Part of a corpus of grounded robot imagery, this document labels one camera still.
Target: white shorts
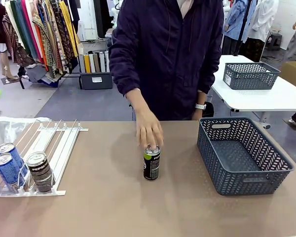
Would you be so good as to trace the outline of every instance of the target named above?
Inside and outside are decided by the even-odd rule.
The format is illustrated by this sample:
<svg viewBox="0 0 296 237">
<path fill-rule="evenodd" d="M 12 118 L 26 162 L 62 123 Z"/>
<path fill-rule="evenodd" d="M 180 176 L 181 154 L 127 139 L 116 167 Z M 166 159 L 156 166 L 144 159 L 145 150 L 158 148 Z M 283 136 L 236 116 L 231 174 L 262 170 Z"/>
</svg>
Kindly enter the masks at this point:
<svg viewBox="0 0 296 237">
<path fill-rule="evenodd" d="M 6 51 L 7 51 L 6 44 L 0 43 L 0 53 L 6 52 Z"/>
</svg>

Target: brown table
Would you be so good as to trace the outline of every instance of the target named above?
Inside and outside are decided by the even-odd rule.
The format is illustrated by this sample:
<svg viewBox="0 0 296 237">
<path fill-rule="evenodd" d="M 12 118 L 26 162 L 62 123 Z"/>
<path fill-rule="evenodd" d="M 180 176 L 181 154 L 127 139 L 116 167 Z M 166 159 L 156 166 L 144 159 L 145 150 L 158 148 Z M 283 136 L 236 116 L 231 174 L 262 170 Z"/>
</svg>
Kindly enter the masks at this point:
<svg viewBox="0 0 296 237">
<path fill-rule="evenodd" d="M 296 236 L 293 161 L 275 194 L 224 197 L 196 147 L 198 122 L 162 123 L 160 176 L 152 182 L 143 178 L 134 123 L 82 126 L 89 131 L 79 134 L 59 186 L 66 195 L 0 198 L 0 237 Z"/>
</svg>

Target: navy blue jacket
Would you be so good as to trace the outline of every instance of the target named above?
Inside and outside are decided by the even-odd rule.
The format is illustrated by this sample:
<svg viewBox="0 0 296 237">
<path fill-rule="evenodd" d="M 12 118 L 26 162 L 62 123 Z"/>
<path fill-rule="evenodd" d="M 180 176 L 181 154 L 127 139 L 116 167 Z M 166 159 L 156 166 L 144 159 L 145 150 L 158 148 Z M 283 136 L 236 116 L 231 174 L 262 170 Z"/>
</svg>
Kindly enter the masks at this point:
<svg viewBox="0 0 296 237">
<path fill-rule="evenodd" d="M 189 117 L 208 93 L 221 57 L 222 0 L 124 0 L 113 31 L 110 71 L 119 92 L 139 88 L 159 120 Z"/>
</svg>

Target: white label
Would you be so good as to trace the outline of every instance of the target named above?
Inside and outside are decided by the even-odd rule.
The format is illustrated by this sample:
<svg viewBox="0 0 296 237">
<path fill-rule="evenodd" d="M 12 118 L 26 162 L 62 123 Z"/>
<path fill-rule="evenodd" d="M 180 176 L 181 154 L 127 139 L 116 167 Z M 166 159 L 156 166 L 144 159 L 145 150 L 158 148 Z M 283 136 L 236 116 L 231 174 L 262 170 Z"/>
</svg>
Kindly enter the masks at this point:
<svg viewBox="0 0 296 237">
<path fill-rule="evenodd" d="M 102 82 L 102 77 L 92 78 L 93 83 L 99 83 Z"/>
<path fill-rule="evenodd" d="M 231 77 L 226 75 L 226 80 L 225 82 L 227 83 L 227 85 L 230 85 L 231 84 Z"/>
</svg>

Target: plastic basket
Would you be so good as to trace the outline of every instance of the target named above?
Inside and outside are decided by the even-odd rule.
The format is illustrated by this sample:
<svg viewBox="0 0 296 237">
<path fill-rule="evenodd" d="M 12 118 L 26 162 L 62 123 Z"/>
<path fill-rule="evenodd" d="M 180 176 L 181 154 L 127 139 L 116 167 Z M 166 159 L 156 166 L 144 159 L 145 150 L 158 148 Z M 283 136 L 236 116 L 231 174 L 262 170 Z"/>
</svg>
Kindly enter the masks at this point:
<svg viewBox="0 0 296 237">
<path fill-rule="evenodd" d="M 221 195 L 272 194 L 294 168 L 249 118 L 203 118 L 198 149 Z"/>
<path fill-rule="evenodd" d="M 270 90 L 279 74 L 266 63 L 226 63 L 223 81 L 233 90 Z"/>
</svg>

